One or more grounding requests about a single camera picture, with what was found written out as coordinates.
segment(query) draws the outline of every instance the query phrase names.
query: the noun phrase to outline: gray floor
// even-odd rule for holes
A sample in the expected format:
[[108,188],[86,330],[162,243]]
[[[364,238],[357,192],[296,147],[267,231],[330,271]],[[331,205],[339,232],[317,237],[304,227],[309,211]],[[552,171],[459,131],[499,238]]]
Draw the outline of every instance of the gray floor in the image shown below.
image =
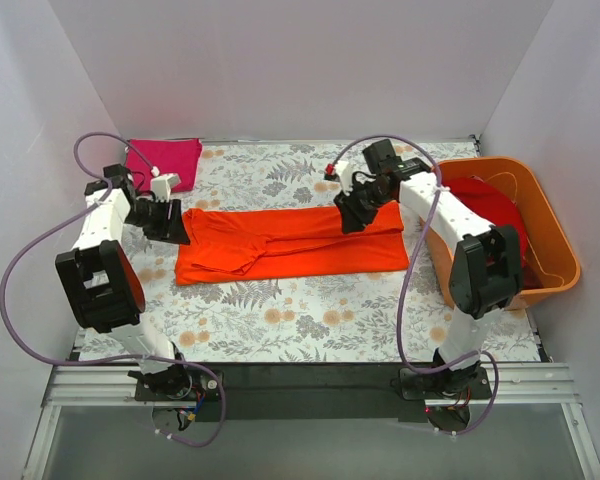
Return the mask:
[[[472,408],[474,418],[482,407]],[[393,420],[234,421],[194,450],[153,433],[143,407],[62,409],[45,479],[581,479],[560,405],[496,405],[452,440]],[[186,434],[201,439],[213,425]]]

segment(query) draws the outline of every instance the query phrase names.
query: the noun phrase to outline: floral pattern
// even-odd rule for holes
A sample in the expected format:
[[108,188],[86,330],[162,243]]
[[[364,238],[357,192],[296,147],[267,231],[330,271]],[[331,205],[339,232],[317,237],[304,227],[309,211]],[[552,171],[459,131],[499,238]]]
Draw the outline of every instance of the floral pattern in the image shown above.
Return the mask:
[[[237,143],[205,145],[183,209],[222,211],[332,205],[338,186],[321,172],[343,145]],[[423,144],[434,158],[475,156],[470,142]],[[347,155],[364,169],[364,145]],[[406,158],[411,147],[397,146]],[[402,209],[410,252],[417,218]],[[126,227],[123,246],[145,290],[144,319],[164,332],[186,358],[206,362],[398,361],[395,325],[404,272],[272,279],[178,287],[177,246],[147,240]],[[403,341],[409,358],[429,361],[444,341],[451,309],[444,305],[426,250],[415,267],[404,307]],[[507,312],[486,348],[500,361],[537,361],[526,313]],[[122,352],[105,335],[87,331],[82,359]]]

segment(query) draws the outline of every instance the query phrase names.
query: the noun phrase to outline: table surface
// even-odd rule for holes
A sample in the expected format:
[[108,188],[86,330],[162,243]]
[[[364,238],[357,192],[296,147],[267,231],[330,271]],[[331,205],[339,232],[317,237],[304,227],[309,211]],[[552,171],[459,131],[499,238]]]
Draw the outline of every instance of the table surface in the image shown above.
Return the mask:
[[[337,185],[322,170],[342,144],[231,143],[205,145],[183,210],[248,211],[332,205]],[[364,168],[363,146],[348,155]],[[471,142],[423,144],[437,160],[474,157]],[[405,157],[411,148],[397,147]],[[418,219],[402,209],[411,252]],[[185,357],[204,362],[392,362],[397,299],[404,271],[198,284],[178,287],[177,246],[150,242],[125,227],[123,247],[145,290],[143,319],[171,338]],[[444,340],[444,305],[428,253],[418,259],[404,308],[403,339],[412,360],[430,361]],[[506,312],[485,349],[499,361],[539,361],[526,312]],[[87,331],[80,358],[123,353],[115,340]]]
[[[471,406],[472,417],[483,408]],[[173,411],[153,417],[161,428],[177,427]],[[560,405],[496,404],[458,441],[394,419],[234,420],[212,445],[186,449],[154,435],[151,419],[148,407],[63,407],[43,478],[585,478]],[[182,435],[201,441],[213,428],[195,423]]]

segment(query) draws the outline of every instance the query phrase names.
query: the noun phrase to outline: cable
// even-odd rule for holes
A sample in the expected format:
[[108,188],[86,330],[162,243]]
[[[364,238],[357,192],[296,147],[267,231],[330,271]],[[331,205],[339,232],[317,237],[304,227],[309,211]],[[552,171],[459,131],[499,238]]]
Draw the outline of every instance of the cable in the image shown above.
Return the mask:
[[196,407],[193,409],[193,414],[197,415],[198,412],[200,411],[200,407],[202,407],[202,404],[204,403],[204,398],[206,397],[206,395],[202,395],[202,398],[200,398],[200,400],[198,400],[198,403],[196,404]]
[[441,190],[441,188],[442,188],[442,172],[440,171],[440,166],[438,165],[438,162],[436,162],[434,160],[434,158],[424,148],[422,148],[417,143],[412,142],[411,140],[407,140],[406,138],[400,137],[398,135],[376,134],[376,135],[369,135],[367,137],[362,137],[362,138],[359,138],[358,140],[354,140],[353,142],[349,143],[346,147],[344,147],[340,151],[340,153],[336,156],[336,159],[333,161],[333,163],[331,165],[335,165],[344,156],[345,153],[347,153],[349,150],[351,150],[351,148],[358,145],[359,143],[366,142],[367,140],[375,140],[377,138],[389,138],[392,140],[398,140],[399,142],[403,142],[403,143],[406,143],[407,145],[412,146],[418,152],[420,152],[429,161],[429,163],[431,163],[431,166],[433,167],[433,172],[436,176],[436,186],[438,187],[438,189],[436,190],[436,192],[433,196],[433,201],[431,202],[431,208],[429,209],[429,214],[427,215],[427,219],[424,222],[424,225],[422,226],[422,232],[420,233],[420,237],[418,237],[418,241],[416,242],[416,245],[413,249],[413,252],[411,255],[411,261],[409,262],[409,267],[407,268],[407,272],[404,275],[404,280],[402,281],[402,288],[400,289],[400,297],[398,299],[398,314],[397,314],[397,321],[396,321],[396,342],[397,342],[397,347],[398,347],[398,354],[400,355],[400,359],[402,360],[402,363],[412,372],[418,373],[421,375],[432,375],[434,373],[442,372],[442,371],[447,370],[455,365],[458,365],[460,362],[463,362],[467,359],[475,357],[476,355],[479,356],[480,354],[484,354],[489,357],[489,359],[491,360],[491,363],[493,364],[493,370],[494,370],[494,376],[495,376],[493,395],[489,399],[487,408],[485,408],[485,410],[484,410],[483,414],[480,416],[480,418],[478,418],[478,420],[476,420],[471,427],[468,427],[467,429],[462,430],[461,432],[458,432],[458,434],[469,433],[469,432],[473,431],[476,426],[480,425],[484,421],[484,419],[487,417],[487,415],[491,411],[491,408],[493,407],[493,404],[495,402],[500,376],[498,374],[498,367],[496,365],[496,361],[493,358],[493,356],[485,350],[482,350],[482,352],[473,350],[471,352],[465,353],[464,355],[461,355],[460,357],[456,358],[455,360],[445,363],[444,365],[440,365],[438,367],[432,367],[432,368],[420,368],[420,367],[416,367],[415,365],[412,365],[409,362],[409,359],[407,358],[407,356],[404,352],[404,346],[402,344],[402,323],[403,323],[402,316],[403,316],[403,310],[404,310],[404,302],[405,302],[405,299],[407,296],[407,290],[409,288],[409,281],[411,280],[411,276],[413,275],[413,268],[416,265],[416,260],[418,259],[418,254],[420,253],[420,249],[422,248],[422,245],[424,244],[425,236],[427,235],[427,232],[429,231],[429,228],[431,227],[431,222],[433,221],[433,216],[435,215],[435,211],[438,206],[438,202],[440,201],[440,194],[442,192],[442,190]]
[[147,181],[147,176],[144,174],[144,172],[141,172],[140,170],[130,170],[130,171],[134,175],[142,175],[142,180],[140,180],[140,185],[138,185],[138,187],[136,188],[136,190],[140,190],[142,188],[142,186],[144,185],[144,182]]
[[154,192],[152,192],[151,190],[144,190],[144,191],[136,190],[136,195],[138,195],[139,197],[149,195],[154,202],[158,199],[158,197],[156,197],[156,194]]
[[191,378],[191,375],[189,375],[189,388],[187,389],[187,391],[179,396],[178,395],[167,395],[167,397],[169,397],[171,400],[182,400],[183,398],[187,398],[189,396],[189,394],[191,393],[191,390],[193,390],[193,378]]
[[34,358],[35,360],[38,360],[39,362],[45,363],[47,365],[53,365],[56,367],[86,367],[86,366],[102,365],[105,363],[116,362],[118,360],[153,360],[156,362],[164,362],[164,363],[175,364],[175,365],[184,365],[186,367],[195,368],[197,370],[201,370],[202,372],[206,373],[207,375],[209,375],[213,380],[215,380],[218,383],[218,391],[220,393],[220,404],[221,404],[220,419],[218,420],[216,429],[213,431],[211,436],[203,442],[193,442],[187,438],[173,435],[170,432],[166,432],[161,429],[156,429],[155,432],[160,433],[160,434],[166,436],[167,438],[175,440],[179,443],[189,445],[191,447],[207,446],[211,442],[213,442],[213,440],[215,440],[215,438],[220,433],[220,430],[222,429],[222,425],[224,423],[224,420],[226,418],[226,413],[227,413],[227,402],[226,402],[224,388],[222,386],[222,383],[220,382],[220,379],[218,378],[218,376],[215,373],[213,373],[211,370],[209,370],[204,365],[200,365],[200,364],[194,363],[194,362],[187,362],[185,360],[176,360],[173,358],[157,357],[154,355],[144,356],[144,355],[139,355],[139,354],[115,355],[112,357],[105,357],[105,358],[100,358],[97,360],[84,360],[84,361],[57,360],[54,358],[45,357],[44,355],[39,354],[38,352],[33,350],[31,347],[29,347],[29,345],[27,345],[27,343],[22,339],[22,337],[20,337],[20,335],[14,328],[13,324],[11,323],[11,319],[9,318],[9,313],[7,311],[7,299],[6,299],[7,287],[9,284],[9,277],[11,276],[13,269],[18,264],[18,262],[22,259],[22,257],[24,257],[29,252],[29,250],[31,250],[33,247],[38,245],[43,240],[49,238],[54,233],[59,232],[63,228],[67,227],[68,225],[71,225],[76,220],[79,220],[79,219],[83,218],[84,216],[88,215],[89,213],[91,213],[92,211],[94,211],[96,208],[98,208],[100,203],[103,202],[104,200],[106,200],[107,197],[111,194],[111,191],[113,189],[111,180],[89,170],[85,166],[85,164],[82,162],[82,160],[80,159],[80,154],[78,152],[80,144],[84,140],[86,140],[87,138],[90,138],[90,137],[97,137],[97,136],[113,138],[115,140],[118,140],[118,141],[124,143],[127,147],[129,147],[131,150],[133,150],[135,153],[137,153],[138,156],[141,159],[143,159],[143,161],[149,166],[149,168],[152,168],[151,162],[149,162],[149,160],[142,154],[142,152],[140,152],[131,143],[129,143],[124,138],[122,138],[118,135],[114,135],[114,134],[108,133],[108,132],[91,132],[91,133],[82,135],[80,138],[78,138],[76,140],[76,143],[73,146],[73,158],[75,159],[76,163],[78,164],[78,167],[80,167],[80,170],[82,170],[87,175],[89,175],[93,178],[96,178],[98,180],[104,181],[107,184],[107,189],[104,192],[104,194],[102,195],[102,197],[100,197],[100,200],[98,202],[91,205],[90,207],[85,208],[83,211],[77,213],[76,215],[65,220],[64,222],[60,223],[59,225],[56,225],[55,227],[53,227],[50,230],[43,233],[42,235],[39,235],[38,237],[36,237],[32,241],[30,241],[27,245],[25,245],[18,253],[16,253],[16,255],[13,257],[13,259],[11,259],[11,261],[9,262],[9,265],[7,265],[7,268],[4,271],[4,274],[2,275],[2,279],[0,280],[0,316],[2,317],[2,322],[4,323],[4,326],[7,329],[7,332],[9,333],[9,335],[11,336],[13,341],[18,345],[18,347],[20,347],[30,357]]
[[184,430],[187,428],[182,424],[182,419],[180,418],[180,411],[176,410],[176,418],[178,419],[178,431],[179,432],[184,432]]
[[471,387],[467,387],[467,399],[464,401],[462,407],[460,408],[469,406],[469,400],[471,400]]
[[374,180],[376,178],[375,175],[371,175],[370,173],[367,172],[362,172],[360,170],[356,170],[355,172],[353,172],[353,177],[355,178],[356,175],[364,175],[367,178],[370,178],[371,180]]

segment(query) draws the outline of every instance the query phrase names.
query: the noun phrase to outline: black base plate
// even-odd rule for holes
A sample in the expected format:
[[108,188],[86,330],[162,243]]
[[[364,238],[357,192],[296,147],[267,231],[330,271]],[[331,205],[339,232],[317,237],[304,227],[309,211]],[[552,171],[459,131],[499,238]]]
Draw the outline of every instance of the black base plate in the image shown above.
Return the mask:
[[[477,377],[469,383],[471,398],[476,400],[488,400],[491,398],[491,386],[487,377],[487,371],[478,367]],[[405,400],[433,400],[446,398],[440,392],[422,390],[417,385],[420,375],[413,373],[408,368],[400,370],[400,383],[402,384],[402,398]]]
[[[423,400],[405,401],[397,363],[205,364],[223,376],[229,420],[388,418],[425,423]],[[199,376],[199,371],[191,370]],[[136,400],[173,402],[138,385]],[[220,404],[207,392],[196,422],[217,421]]]

